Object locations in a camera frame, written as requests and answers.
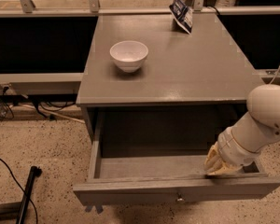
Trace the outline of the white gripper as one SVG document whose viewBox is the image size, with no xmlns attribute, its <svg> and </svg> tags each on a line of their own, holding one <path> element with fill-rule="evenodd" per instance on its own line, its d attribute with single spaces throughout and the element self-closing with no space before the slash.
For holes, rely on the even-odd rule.
<svg viewBox="0 0 280 224">
<path fill-rule="evenodd" d="M 217 143 L 210 147 L 204 170 L 208 175 L 231 174 L 242 166 L 250 165 L 259 155 L 259 152 L 251 152 L 241 147 L 233 137 L 231 127 L 228 127 L 219 135 Z"/>
</svg>

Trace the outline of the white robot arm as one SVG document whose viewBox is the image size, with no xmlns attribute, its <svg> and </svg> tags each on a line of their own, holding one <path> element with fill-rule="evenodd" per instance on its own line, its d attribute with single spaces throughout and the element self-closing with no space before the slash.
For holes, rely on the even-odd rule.
<svg viewBox="0 0 280 224">
<path fill-rule="evenodd" d="M 247 112 L 211 146 L 204 162 L 208 175 L 234 173 L 250 165 L 266 146 L 280 141 L 280 86 L 256 87 L 246 106 Z"/>
</svg>

